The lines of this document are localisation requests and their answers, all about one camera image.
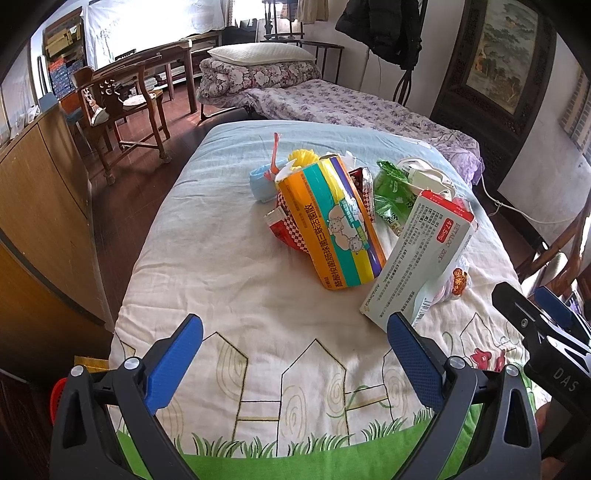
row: wooden chair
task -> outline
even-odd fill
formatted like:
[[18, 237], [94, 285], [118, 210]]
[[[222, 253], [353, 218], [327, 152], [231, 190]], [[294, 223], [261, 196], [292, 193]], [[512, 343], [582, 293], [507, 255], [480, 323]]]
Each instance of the wooden chair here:
[[[76, 92], [84, 113], [83, 130], [85, 131], [86, 138], [99, 155], [100, 162], [105, 169], [107, 184], [109, 185], [115, 182], [111, 168], [137, 147], [157, 148], [160, 151], [160, 158], [164, 163], [171, 161], [170, 155], [164, 150], [163, 141], [160, 137], [160, 131], [162, 130], [166, 139], [170, 138], [162, 108], [162, 90], [148, 92], [144, 82], [145, 65], [154, 59], [157, 59], [157, 56], [138, 63], [118, 66], [114, 69], [103, 71], [100, 75], [95, 75], [92, 68], [84, 67], [72, 75], [72, 82], [76, 87]], [[119, 94], [115, 91], [118, 83], [130, 79], [136, 81], [136, 85], [141, 91], [141, 96], [143, 96], [143, 102], [139, 102], [139, 100], [142, 100], [140, 95], [122, 101], [119, 98]], [[148, 110], [152, 133], [138, 141], [122, 140], [116, 121], [146, 109]], [[156, 109], [160, 116], [160, 127], [156, 124]], [[111, 146], [109, 141], [109, 127], [112, 127], [115, 131], [115, 138], [121, 150], [120, 155], [110, 163], [107, 162], [104, 153], [98, 145], [100, 138], [103, 137], [107, 148], [109, 149]], [[146, 140], [151, 137], [155, 138], [155, 144], [146, 143]]]
[[[591, 189], [583, 209], [556, 241], [543, 252], [534, 253], [516, 268], [519, 282], [523, 287], [526, 282], [528, 284], [524, 288], [524, 295], [529, 297], [540, 286], [546, 286], [558, 297], [570, 294], [571, 286], [580, 274], [590, 225]], [[573, 246], [567, 257], [560, 250], [571, 238]]]

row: metal screw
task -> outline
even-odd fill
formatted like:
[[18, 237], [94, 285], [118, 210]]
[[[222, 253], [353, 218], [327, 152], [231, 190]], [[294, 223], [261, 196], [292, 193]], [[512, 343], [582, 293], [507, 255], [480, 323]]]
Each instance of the metal screw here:
[[84, 372], [84, 367], [82, 365], [76, 365], [75, 367], [72, 367], [72, 370], [70, 370], [70, 374], [73, 377], [79, 377], [82, 375], [83, 372]]
[[464, 359], [459, 356], [451, 356], [449, 358], [449, 364], [451, 367], [453, 367], [457, 370], [461, 370], [462, 368], [464, 368], [466, 366], [466, 362], [464, 361]]
[[139, 367], [139, 358], [136, 356], [128, 358], [123, 365], [127, 370], [135, 370]]
[[519, 375], [519, 368], [517, 368], [515, 365], [507, 365], [505, 371], [512, 377]]

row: hanging coat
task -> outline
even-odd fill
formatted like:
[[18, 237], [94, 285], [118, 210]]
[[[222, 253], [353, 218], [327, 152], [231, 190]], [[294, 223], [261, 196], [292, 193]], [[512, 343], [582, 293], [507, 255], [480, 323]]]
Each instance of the hanging coat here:
[[349, 0], [335, 29], [378, 57], [412, 70], [421, 50], [418, 0]]

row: electric cord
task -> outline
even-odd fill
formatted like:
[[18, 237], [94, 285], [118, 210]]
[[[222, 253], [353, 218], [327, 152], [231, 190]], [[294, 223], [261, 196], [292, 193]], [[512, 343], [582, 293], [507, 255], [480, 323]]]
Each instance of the electric cord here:
[[379, 83], [378, 83], [378, 96], [381, 98], [381, 91], [382, 91], [382, 59], [378, 57], [378, 67], [379, 67]]
[[513, 210], [514, 212], [520, 213], [525, 218], [527, 218], [528, 220], [530, 220], [530, 221], [532, 221], [534, 223], [539, 223], [540, 225], [555, 225], [557, 223], [572, 222], [574, 219], [576, 219], [578, 217], [578, 215], [575, 215], [572, 218], [565, 218], [563, 220], [557, 220], [555, 222], [542, 222], [540, 220], [536, 220], [535, 218], [530, 217], [528, 214], [522, 212], [521, 210], [519, 210], [519, 209], [517, 209], [515, 207], [512, 207], [511, 205], [507, 205], [507, 204], [505, 204], [503, 202], [500, 202], [499, 200], [497, 200], [497, 199], [493, 198], [492, 196], [490, 196], [490, 194], [486, 191], [486, 185], [484, 185], [484, 177], [481, 177], [480, 178], [480, 181], [482, 182], [482, 188], [484, 189], [484, 193], [496, 205], [496, 210], [493, 213], [489, 213], [489, 215], [488, 215], [489, 217], [492, 217], [493, 215], [496, 215], [499, 212], [499, 210], [501, 209], [501, 207], [505, 207], [505, 208], [508, 208], [509, 210]]

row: purple floral blanket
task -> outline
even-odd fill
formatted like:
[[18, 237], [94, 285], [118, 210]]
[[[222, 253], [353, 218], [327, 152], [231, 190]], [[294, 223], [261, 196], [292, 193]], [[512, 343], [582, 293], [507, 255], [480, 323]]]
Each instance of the purple floral blanket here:
[[209, 99], [250, 88], [291, 87], [320, 78], [320, 71], [312, 61], [241, 67], [209, 58], [202, 60], [199, 66], [203, 72], [199, 95]]
[[350, 125], [423, 140], [436, 147], [468, 185], [478, 183], [484, 170], [480, 147], [472, 137], [399, 103], [324, 80], [309, 80], [289, 88], [249, 88], [216, 98], [204, 95], [200, 88], [198, 100], [220, 108], [250, 106], [273, 120]]

